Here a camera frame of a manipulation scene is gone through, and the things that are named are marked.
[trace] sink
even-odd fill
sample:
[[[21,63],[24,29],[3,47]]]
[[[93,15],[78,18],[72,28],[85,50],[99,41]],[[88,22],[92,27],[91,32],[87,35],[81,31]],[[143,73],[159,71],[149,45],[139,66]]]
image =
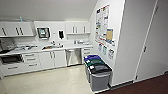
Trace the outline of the sink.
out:
[[[52,45],[52,46],[45,46],[42,48],[42,50],[45,50],[45,49],[52,49],[52,48],[62,48],[63,45]]]

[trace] paper towel holder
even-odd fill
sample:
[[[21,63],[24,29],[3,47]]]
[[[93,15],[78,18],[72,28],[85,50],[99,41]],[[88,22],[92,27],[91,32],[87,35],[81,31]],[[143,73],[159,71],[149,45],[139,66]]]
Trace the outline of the paper towel holder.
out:
[[[50,37],[50,31],[49,28],[37,28],[39,38],[49,38]]]

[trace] faucet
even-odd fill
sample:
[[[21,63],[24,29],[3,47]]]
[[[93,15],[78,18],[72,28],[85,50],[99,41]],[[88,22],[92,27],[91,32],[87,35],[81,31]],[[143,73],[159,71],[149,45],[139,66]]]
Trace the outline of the faucet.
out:
[[[55,45],[55,41],[53,40],[53,41],[51,42],[51,44],[52,44],[52,45]]]

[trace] microwave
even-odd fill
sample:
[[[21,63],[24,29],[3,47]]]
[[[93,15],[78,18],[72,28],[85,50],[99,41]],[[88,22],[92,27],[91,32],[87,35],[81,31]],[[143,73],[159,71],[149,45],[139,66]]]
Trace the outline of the microwave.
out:
[[[23,58],[21,54],[4,55],[4,56],[0,56],[0,59],[3,65],[23,62]]]

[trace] blue bin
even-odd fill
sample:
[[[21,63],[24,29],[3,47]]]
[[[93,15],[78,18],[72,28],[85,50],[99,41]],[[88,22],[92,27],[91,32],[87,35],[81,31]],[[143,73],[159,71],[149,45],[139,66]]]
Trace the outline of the blue bin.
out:
[[[98,55],[88,55],[84,57],[84,61],[86,62],[87,60],[91,59],[101,59]]]

